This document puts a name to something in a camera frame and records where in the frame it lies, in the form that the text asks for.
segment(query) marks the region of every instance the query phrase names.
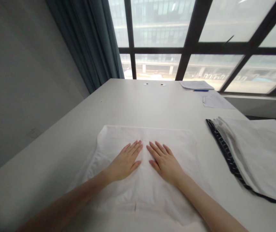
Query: outside building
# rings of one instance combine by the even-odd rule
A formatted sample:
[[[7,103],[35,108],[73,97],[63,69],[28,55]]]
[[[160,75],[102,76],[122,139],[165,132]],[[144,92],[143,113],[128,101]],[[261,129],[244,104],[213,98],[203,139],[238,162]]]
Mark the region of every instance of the outside building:
[[[273,6],[275,0],[214,0],[200,42],[247,42]],[[119,47],[128,47],[124,0],[109,0]],[[135,47],[183,47],[195,0],[132,0]],[[261,46],[276,47],[276,26]],[[131,79],[129,54],[121,54],[125,78]],[[205,80],[220,90],[242,55],[190,57],[184,81]],[[137,79],[175,80],[181,54],[136,54]],[[276,85],[276,56],[252,56],[239,72],[228,92],[265,93]]]

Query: forearm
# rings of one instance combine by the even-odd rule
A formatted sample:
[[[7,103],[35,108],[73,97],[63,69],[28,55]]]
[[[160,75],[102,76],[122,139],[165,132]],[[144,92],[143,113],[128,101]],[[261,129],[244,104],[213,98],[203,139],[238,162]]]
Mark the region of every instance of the forearm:
[[[206,194],[188,175],[177,184],[212,232],[247,231],[233,216]]]
[[[62,230],[94,195],[110,183],[109,177],[104,172],[101,172],[40,211],[20,227],[18,231]]]

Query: document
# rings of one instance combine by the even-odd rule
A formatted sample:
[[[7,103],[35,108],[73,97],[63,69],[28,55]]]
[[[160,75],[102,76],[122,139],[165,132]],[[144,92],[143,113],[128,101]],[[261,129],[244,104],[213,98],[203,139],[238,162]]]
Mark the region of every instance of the document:
[[[235,107],[215,90],[209,92],[195,92],[201,99],[204,107],[219,109],[235,109]]]
[[[205,89],[205,90],[214,89],[211,85],[209,85],[205,81],[180,81],[180,84],[185,89]]]

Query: hand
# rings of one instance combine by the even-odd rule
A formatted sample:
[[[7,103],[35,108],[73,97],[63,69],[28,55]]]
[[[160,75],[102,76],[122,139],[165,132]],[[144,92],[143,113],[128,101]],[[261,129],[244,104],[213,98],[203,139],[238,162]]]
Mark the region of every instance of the hand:
[[[138,168],[141,161],[136,161],[143,145],[141,140],[134,142],[132,145],[127,144],[111,164],[104,170],[106,176],[111,182],[122,180],[128,177],[134,170]]]
[[[155,144],[156,146],[150,142],[150,146],[147,146],[148,151],[155,159],[155,161],[149,160],[149,163],[165,181],[177,186],[178,181],[185,175],[184,171],[169,147],[164,144],[162,146],[158,142]]]

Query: finger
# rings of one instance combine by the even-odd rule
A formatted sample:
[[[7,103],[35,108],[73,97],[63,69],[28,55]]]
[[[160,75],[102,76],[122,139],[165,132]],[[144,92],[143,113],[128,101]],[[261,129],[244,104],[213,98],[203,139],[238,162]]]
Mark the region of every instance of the finger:
[[[150,146],[148,146],[148,145],[147,145],[147,149],[151,153],[151,155],[153,156],[153,158],[158,162],[161,157],[157,154],[157,152],[154,151],[153,148],[150,147]]]
[[[138,141],[136,140],[136,141],[126,150],[126,152],[129,152],[137,143],[138,143]]]
[[[128,151],[128,154],[131,156],[139,148],[140,144],[141,140],[139,140],[139,142],[136,143],[136,145],[130,151]]]
[[[152,167],[158,172],[160,173],[160,167],[158,166],[158,164],[154,161],[154,160],[149,160],[150,165],[152,165]]]
[[[166,149],[166,151],[168,152],[169,155],[173,156],[173,153],[172,153],[172,151],[170,150],[169,147],[167,147],[165,144],[163,144],[163,147]]]
[[[135,171],[139,165],[141,164],[141,161],[137,161],[133,164],[133,166],[131,167],[131,172]]]
[[[122,149],[122,151],[121,152],[126,152],[126,149],[127,148],[129,148],[129,146],[130,146],[131,144],[129,143],[129,144],[127,144],[123,149]]]
[[[155,141],[155,144],[156,144],[156,146],[158,146],[158,148],[160,149],[160,151],[162,153],[164,153],[165,155],[168,155],[168,152],[166,151],[166,149],[163,148],[163,146],[159,142]]]
[[[157,152],[157,154],[159,156],[163,156],[164,154],[162,153],[162,151],[152,142],[150,142],[150,146],[153,148],[153,150],[155,150]]]
[[[133,162],[136,160],[137,156],[139,155],[140,151],[142,150],[142,147],[143,147],[143,145],[141,144],[138,147],[138,149],[132,154],[131,159],[132,159]]]

